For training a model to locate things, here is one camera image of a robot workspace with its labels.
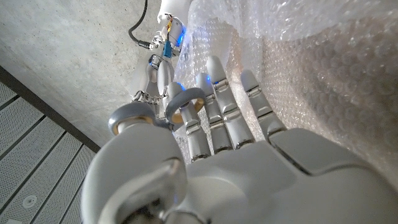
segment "white plastic casing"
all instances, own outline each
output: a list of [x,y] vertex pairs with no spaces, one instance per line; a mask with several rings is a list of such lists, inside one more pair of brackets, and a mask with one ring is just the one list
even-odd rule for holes
[[188,10],[192,0],[162,0],[157,22],[160,22],[164,14],[170,14],[176,17],[183,25],[188,24]]

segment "bubble wrap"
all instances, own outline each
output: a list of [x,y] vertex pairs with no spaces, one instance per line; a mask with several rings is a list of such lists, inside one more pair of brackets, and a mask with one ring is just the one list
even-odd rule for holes
[[[175,70],[186,88],[220,58],[256,140],[240,82],[253,71],[288,128],[305,128],[370,162],[398,189],[398,2],[194,0]],[[204,110],[203,129],[210,130]],[[184,128],[175,133],[189,161]]]

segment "black cable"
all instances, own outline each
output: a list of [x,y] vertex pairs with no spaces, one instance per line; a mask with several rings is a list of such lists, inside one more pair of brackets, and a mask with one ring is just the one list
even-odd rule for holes
[[138,20],[138,22],[136,23],[136,25],[134,25],[132,28],[129,29],[129,36],[130,38],[137,43],[138,45],[140,45],[141,47],[145,47],[146,49],[149,49],[149,45],[150,42],[146,42],[143,40],[138,40],[133,34],[133,30],[137,29],[137,27],[141,24],[141,22],[144,20],[145,14],[147,13],[147,7],[148,7],[148,0],[145,0],[145,7],[144,7],[144,12],[142,12],[142,16],[141,18]]

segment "ceiling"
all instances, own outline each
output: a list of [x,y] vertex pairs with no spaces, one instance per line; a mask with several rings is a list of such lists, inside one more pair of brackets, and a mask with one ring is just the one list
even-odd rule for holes
[[[99,146],[109,115],[130,101],[128,86],[146,54],[127,30],[145,0],[0,1],[0,65]],[[149,1],[134,35],[152,40],[160,0]]]

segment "metal grate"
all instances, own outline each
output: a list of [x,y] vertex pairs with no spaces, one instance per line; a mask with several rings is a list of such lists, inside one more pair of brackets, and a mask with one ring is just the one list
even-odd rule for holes
[[[30,223],[75,157],[80,146],[80,141],[66,133],[0,215],[0,224],[5,224],[8,219]],[[37,198],[36,203],[29,208],[24,208],[22,203],[30,195]]]
[[44,118],[0,161],[0,207],[23,183],[63,132],[50,118]]
[[34,220],[35,224],[60,223],[69,204],[73,200],[73,196],[86,175],[88,165],[93,159],[93,156],[90,155],[90,151],[91,150],[86,146],[81,149],[79,155],[77,155],[76,159],[72,162],[57,188]]
[[3,105],[3,103],[9,101],[11,98],[16,96],[17,93],[14,93],[14,91],[10,90],[5,84],[0,82],[0,106]]
[[81,223],[80,215],[80,204],[81,204],[81,188],[73,200],[68,212],[65,214],[65,218],[61,224],[77,224]]
[[0,155],[41,117],[43,114],[22,98],[0,111]]
[[87,153],[88,153],[92,158],[94,158],[95,152],[93,152],[92,150],[89,150]]

